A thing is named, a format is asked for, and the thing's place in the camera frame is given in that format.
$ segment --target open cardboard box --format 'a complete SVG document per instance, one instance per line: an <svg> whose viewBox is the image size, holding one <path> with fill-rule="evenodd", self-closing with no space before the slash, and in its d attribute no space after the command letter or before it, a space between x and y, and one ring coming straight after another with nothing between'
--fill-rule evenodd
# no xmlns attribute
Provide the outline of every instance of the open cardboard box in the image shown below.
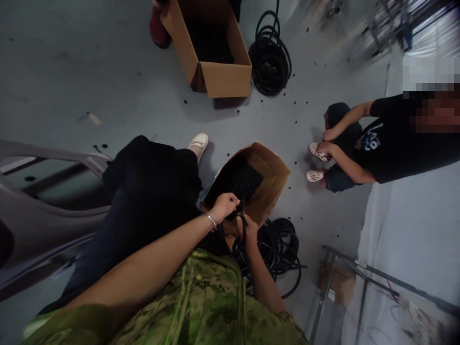
<svg viewBox="0 0 460 345"><path fill-rule="evenodd" d="M258 142L239 150L229 161L238 154L241 154L264 177L260 187L257 188L253 196L244 205L244 212L260 226L265 223L275 208L291 171L279 156ZM201 195L201 207L205 212L208 212L212 208L212 205L206 205L204 200L221 170L222 168L209 181ZM238 228L236 219L232 222L224 220L223 230L226 234L237 237Z"/></svg>
<svg viewBox="0 0 460 345"><path fill-rule="evenodd" d="M225 27L234 64L198 61L184 22L196 17ZM161 22L171 35L189 85L211 98L249 96L251 60L228 0L169 0Z"/></svg>
<svg viewBox="0 0 460 345"><path fill-rule="evenodd" d="M318 279L318 288L324 290L327 285L327 276L331 270L330 264L323 264L320 267L320 276ZM353 297L353 292L355 289L355 273L349 270L346 270L339 266L334 266L331 285L329 290L333 293L328 293L328 297L337 304L347 306L351 298Z"/></svg>

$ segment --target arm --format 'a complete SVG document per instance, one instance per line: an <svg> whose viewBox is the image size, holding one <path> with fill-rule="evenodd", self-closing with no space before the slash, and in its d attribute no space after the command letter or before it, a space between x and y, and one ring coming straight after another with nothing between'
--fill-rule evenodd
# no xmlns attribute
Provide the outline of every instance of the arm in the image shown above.
<svg viewBox="0 0 460 345"><path fill-rule="evenodd" d="M370 116L370 108L374 101L358 104L351 108L348 113L333 128L328 129L323 134L323 141L331 141L337 138L342 132L355 122L361 120L364 116Z"/></svg>
<svg viewBox="0 0 460 345"><path fill-rule="evenodd" d="M376 182L372 174L348 157L340 147L331 142L322 142L316 149L318 153L327 153L334 158L339 167L356 184Z"/></svg>
<svg viewBox="0 0 460 345"><path fill-rule="evenodd" d="M222 194L209 215L220 223L239 203L233 193ZM204 215L185 223L119 263L62 311L85 304L104 305L118 329L166 286L213 227Z"/></svg>
<svg viewBox="0 0 460 345"><path fill-rule="evenodd" d="M286 307L281 298L281 293L273 281L272 276L268 272L267 267L260 255L259 248L257 247L257 232L259 225L244 215L246 227L246 255L248 257L248 266L251 271L251 278L253 279L254 298L266 307L273 314L278 314L286 311ZM240 238L242 238L242 220L237 217L238 229L240 231Z"/></svg>

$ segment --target black granules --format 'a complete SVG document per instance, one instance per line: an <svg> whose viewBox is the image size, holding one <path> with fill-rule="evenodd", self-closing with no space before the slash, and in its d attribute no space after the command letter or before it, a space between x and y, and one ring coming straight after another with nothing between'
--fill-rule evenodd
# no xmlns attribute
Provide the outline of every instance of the black granules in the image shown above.
<svg viewBox="0 0 460 345"><path fill-rule="evenodd" d="M216 199L222 193L234 193L238 199L245 203L260 187L264 177L254 169L242 155L236 155L220 171L206 196L205 204L213 207ZM227 219L233 220L237 211L231 213Z"/></svg>
<svg viewBox="0 0 460 345"><path fill-rule="evenodd" d="M185 19L198 61L234 64L225 27L201 18Z"/></svg>

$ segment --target coiled black hose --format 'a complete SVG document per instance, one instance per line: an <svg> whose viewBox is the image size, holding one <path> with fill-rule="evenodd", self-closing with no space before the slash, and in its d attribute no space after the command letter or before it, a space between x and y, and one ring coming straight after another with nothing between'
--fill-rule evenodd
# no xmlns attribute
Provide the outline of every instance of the coiled black hose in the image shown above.
<svg viewBox="0 0 460 345"><path fill-rule="evenodd" d="M259 229L257 245L265 265L275 282L279 275L288 271L298 270L299 274L294 287L282 296L283 299L289 297L299 286L300 278L302 277L301 270L307 268L307 266L300 264L297 257L299 239L296 235L294 225L286 218L279 218L273 222L268 219ZM247 287L250 288L252 280L244 250L240 246L236 246L232 255L240 266L241 275L248 279Z"/></svg>
<svg viewBox="0 0 460 345"><path fill-rule="evenodd" d="M279 94L291 77L291 58L280 39L278 9L279 0L276 12L268 10L262 14L255 30L255 41L248 52L253 65L253 84L265 96ZM275 18L273 25L265 25L259 30L262 20L269 15Z"/></svg>

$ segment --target camouflage jacket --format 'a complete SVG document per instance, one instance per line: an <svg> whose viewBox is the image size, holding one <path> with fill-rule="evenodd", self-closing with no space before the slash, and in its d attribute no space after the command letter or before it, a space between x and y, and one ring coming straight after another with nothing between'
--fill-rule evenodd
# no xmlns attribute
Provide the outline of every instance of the camouflage jacket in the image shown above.
<svg viewBox="0 0 460 345"><path fill-rule="evenodd" d="M195 250L118 333L112 333L107 308L87 305L35 317L22 344L307 344L292 315L272 314L245 290L236 262Z"/></svg>

